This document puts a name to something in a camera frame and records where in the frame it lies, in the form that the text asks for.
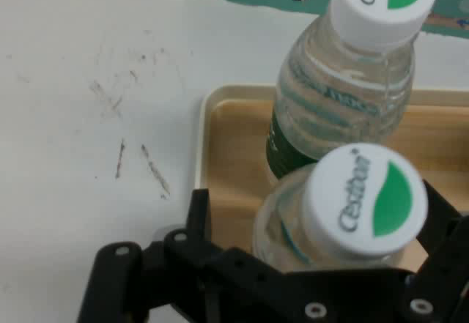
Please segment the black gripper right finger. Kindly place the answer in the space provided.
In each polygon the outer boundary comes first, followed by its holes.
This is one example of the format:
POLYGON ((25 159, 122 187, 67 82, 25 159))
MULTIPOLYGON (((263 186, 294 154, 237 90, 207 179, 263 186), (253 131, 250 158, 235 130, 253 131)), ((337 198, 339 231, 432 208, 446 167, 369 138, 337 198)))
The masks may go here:
POLYGON ((424 181, 428 214, 417 240, 428 256, 399 305, 404 322, 468 321, 468 216, 424 181))

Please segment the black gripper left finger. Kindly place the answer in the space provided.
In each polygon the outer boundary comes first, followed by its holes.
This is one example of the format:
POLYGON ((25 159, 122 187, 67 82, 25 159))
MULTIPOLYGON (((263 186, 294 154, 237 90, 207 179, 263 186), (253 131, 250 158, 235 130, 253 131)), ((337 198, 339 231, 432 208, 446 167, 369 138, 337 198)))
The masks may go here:
POLYGON ((170 305, 189 322, 233 322, 232 304, 206 267, 221 254, 210 232, 210 194, 196 189, 185 225, 163 239, 145 249, 134 242, 101 248, 78 321, 146 322, 152 309, 170 305))

